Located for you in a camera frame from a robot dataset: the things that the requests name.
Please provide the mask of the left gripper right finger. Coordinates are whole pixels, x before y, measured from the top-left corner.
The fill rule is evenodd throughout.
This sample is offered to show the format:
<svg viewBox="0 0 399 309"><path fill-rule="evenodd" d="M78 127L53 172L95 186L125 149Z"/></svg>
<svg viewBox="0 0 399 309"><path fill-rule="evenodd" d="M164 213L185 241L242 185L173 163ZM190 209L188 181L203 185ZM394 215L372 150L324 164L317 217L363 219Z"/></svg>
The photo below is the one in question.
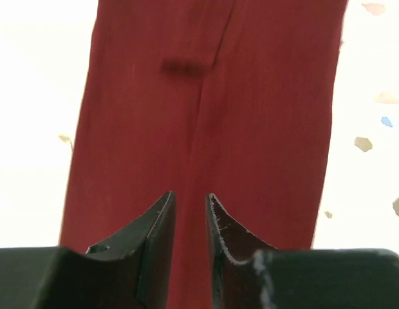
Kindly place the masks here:
<svg viewBox="0 0 399 309"><path fill-rule="evenodd" d="M387 249L278 250L206 198L214 308L399 308Z"/></svg>

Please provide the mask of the dark red t shirt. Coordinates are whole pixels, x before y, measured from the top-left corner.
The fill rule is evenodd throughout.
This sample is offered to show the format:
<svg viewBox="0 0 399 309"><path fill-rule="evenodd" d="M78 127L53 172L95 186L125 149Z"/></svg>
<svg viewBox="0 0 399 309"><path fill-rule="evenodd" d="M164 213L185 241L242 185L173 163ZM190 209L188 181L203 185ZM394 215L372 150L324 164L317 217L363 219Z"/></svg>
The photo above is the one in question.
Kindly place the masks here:
<svg viewBox="0 0 399 309"><path fill-rule="evenodd" d="M310 248L345 1L100 1L60 244L82 252L176 193L169 308L212 306L205 198Z"/></svg>

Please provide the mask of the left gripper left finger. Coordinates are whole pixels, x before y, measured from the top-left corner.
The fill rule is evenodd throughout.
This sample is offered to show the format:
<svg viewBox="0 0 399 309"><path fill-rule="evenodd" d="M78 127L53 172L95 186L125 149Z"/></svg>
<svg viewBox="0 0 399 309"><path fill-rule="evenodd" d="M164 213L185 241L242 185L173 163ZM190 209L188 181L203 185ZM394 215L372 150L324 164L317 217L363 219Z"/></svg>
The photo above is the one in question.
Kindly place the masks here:
<svg viewBox="0 0 399 309"><path fill-rule="evenodd" d="M79 254L68 248L0 248L0 309L165 308L176 197Z"/></svg>

